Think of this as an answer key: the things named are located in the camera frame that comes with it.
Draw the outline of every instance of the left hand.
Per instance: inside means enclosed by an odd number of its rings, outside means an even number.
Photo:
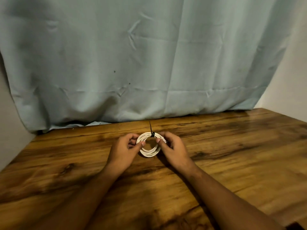
[[[106,166],[111,166],[117,175],[122,174],[132,163],[136,154],[144,147],[145,141],[136,144],[139,135],[129,133],[119,137],[112,145]]]

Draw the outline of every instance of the curtain fold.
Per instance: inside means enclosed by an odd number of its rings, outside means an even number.
[[[252,109],[298,0],[0,0],[29,131]]]

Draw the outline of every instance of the coiled white cable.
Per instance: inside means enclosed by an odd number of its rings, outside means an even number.
[[[164,139],[164,137],[162,135],[155,132],[154,136],[156,138],[162,139],[166,143],[166,140]],[[136,140],[136,143],[139,143],[140,141],[146,141],[146,139],[149,138],[149,137],[151,137],[151,132],[145,132],[138,137],[138,139]],[[153,157],[153,156],[157,155],[160,150],[161,150],[160,146],[156,145],[151,150],[146,150],[146,149],[142,148],[140,150],[140,152],[145,157]]]

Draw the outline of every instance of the wood grain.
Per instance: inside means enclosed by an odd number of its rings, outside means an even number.
[[[307,123],[265,109],[151,120],[182,137],[190,157],[238,196],[286,226],[307,217]],[[38,135],[0,173],[0,229],[33,223],[98,173],[121,135],[148,121]],[[136,156],[88,229],[212,229],[207,209],[166,162]]]

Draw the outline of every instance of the right hand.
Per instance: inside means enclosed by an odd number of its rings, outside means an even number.
[[[179,173],[183,174],[194,166],[194,162],[191,160],[187,153],[187,149],[182,139],[168,131],[163,131],[159,133],[168,142],[170,142],[170,147],[161,139],[157,138],[156,142],[161,147],[167,161],[173,166]]]

